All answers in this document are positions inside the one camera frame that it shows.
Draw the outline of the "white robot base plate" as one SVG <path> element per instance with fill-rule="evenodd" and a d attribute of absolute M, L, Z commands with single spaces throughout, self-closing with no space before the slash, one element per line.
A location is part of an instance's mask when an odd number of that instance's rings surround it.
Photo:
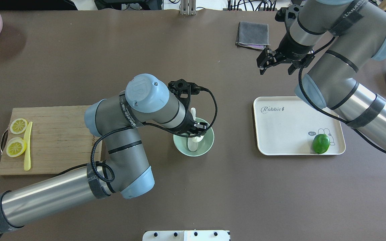
<path fill-rule="evenodd" d="M 155 230 L 146 231 L 143 241 L 230 241 L 227 230 Z"/>

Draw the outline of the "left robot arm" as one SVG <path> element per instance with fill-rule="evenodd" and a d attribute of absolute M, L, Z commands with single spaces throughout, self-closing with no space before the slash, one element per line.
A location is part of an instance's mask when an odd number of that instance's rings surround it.
<path fill-rule="evenodd" d="M 204 135 L 211 125 L 197 122 L 191 95 L 208 88 L 184 79 L 165 84 L 139 74 L 117 96 L 91 105 L 84 122 L 98 137 L 90 160 L 50 179 L 0 194 L 0 237 L 24 225 L 120 192 L 125 199 L 151 190 L 154 177 L 138 128 L 153 126 L 181 137 Z"/>

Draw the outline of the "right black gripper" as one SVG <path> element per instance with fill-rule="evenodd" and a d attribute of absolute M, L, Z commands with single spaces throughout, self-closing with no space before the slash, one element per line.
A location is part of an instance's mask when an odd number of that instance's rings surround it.
<path fill-rule="evenodd" d="M 300 68 L 306 68 L 315 58 L 312 46 L 302 45 L 294 40 L 290 34 L 290 27 L 297 23 L 298 15 L 302 7 L 282 7 L 276 11 L 275 20 L 285 24 L 286 34 L 282 38 L 278 48 L 272 51 L 265 48 L 256 58 L 256 65 L 260 75 L 265 71 L 279 64 L 290 64 L 288 75 L 292 75 Z"/>

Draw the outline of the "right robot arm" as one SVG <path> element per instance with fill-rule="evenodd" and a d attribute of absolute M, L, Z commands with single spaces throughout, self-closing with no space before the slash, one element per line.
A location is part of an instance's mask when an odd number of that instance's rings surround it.
<path fill-rule="evenodd" d="M 285 11 L 285 29 L 278 48 L 257 57 L 260 74 L 279 64 L 291 64 L 289 74 L 302 70 L 329 32 L 333 42 L 307 74 L 299 75 L 295 93 L 317 111 L 335 111 L 386 153 L 386 100 L 353 78 L 369 59 L 386 59 L 386 12 L 367 0 L 308 0 Z"/>

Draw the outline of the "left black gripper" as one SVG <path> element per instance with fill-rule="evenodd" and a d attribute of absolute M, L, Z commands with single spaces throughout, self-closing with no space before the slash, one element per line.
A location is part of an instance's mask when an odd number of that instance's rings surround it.
<path fill-rule="evenodd" d="M 179 79 L 178 81 L 170 81 L 168 89 L 184 107 L 184 114 L 182 115 L 180 123 L 174 128 L 169 128 L 169 130 L 177 134 L 185 133 L 188 138 L 202 138 L 209 124 L 207 122 L 195 121 L 189 106 L 191 95 L 198 95 L 203 88 L 196 83 Z"/>

